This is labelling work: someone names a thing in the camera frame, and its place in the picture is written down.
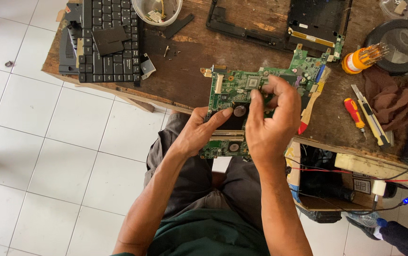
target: fingernail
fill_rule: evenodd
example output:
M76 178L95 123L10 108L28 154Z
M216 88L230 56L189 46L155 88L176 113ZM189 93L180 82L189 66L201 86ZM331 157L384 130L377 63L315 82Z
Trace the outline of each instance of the fingernail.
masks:
M254 99L254 98L256 98L257 96L258 96L258 94L255 93L254 90L251 90L251 92L250 92L250 98L251 98L251 99Z
M226 108L225 110L223 110L223 116L227 118L228 116L230 116L232 114L233 111L234 111L234 109L231 108L231 107Z

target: black keyboard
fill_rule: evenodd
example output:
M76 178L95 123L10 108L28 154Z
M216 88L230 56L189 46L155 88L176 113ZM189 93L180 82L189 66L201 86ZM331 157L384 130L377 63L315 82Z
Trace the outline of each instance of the black keyboard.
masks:
M100 56L92 31L123 26L124 50ZM140 82L138 15L130 0L83 0L79 82Z

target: gray shorts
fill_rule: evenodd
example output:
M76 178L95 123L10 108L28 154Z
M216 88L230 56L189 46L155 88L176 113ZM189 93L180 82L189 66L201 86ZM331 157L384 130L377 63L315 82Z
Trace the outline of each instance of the gray shorts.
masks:
M186 114L172 114L166 128L158 133L147 157L144 187L149 183L171 144L189 119ZM253 162L233 157L226 170L226 179L218 189L212 188L213 159L189 158L179 173L168 201L164 219L197 208L232 209L246 222L262 230L261 185Z

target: blue port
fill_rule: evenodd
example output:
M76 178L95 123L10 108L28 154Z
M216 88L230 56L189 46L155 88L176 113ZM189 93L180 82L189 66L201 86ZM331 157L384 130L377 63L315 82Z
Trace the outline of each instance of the blue port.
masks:
M326 66L322 65L321 69L319 70L318 76L316 77L316 82L319 82L319 80L321 79L321 75L324 72L325 68L326 68Z

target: screwdriver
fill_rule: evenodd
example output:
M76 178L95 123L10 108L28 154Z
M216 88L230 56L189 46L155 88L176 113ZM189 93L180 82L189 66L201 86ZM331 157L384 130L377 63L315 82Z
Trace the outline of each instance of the screwdriver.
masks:
M348 110L349 114L351 114L352 119L355 121L355 126L360 129L360 131L364 134L365 139L367 139L367 135L365 133L365 123L360 118L359 111L357 110L357 104L351 98L347 98L345 100L345 107Z

